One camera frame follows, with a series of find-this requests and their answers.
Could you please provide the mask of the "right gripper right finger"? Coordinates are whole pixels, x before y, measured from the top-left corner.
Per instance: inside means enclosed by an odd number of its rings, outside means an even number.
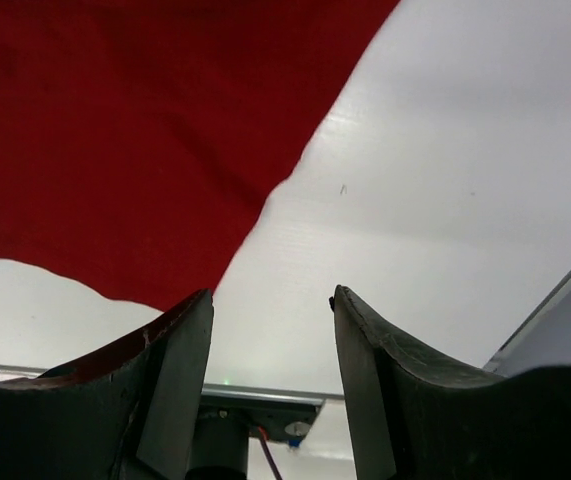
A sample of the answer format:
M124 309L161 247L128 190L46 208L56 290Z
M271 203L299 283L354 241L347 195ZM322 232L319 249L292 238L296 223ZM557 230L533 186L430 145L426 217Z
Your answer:
M503 377L386 321L345 286L331 301L361 479L571 479L571 366Z

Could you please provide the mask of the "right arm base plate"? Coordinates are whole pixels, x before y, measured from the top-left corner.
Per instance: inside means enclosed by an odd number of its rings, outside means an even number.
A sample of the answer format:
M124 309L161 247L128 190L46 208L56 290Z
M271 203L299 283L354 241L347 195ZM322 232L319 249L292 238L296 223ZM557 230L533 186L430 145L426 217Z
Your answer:
M269 445L298 448L308 436L325 400L284 391L207 387L200 399L185 477L246 479L249 441L259 442L275 479L281 479Z

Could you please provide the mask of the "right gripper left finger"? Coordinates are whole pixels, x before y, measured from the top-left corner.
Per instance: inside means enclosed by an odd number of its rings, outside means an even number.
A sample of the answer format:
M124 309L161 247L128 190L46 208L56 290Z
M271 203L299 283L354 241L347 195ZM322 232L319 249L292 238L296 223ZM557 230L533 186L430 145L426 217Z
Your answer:
M200 290L33 378L0 382L0 479L182 479L213 325Z

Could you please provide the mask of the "red t shirt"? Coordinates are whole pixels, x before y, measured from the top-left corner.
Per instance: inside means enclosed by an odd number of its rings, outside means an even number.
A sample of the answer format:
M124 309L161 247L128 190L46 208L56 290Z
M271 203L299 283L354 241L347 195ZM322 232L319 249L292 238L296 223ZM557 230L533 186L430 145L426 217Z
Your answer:
M391 1L0 1L0 259L215 287Z

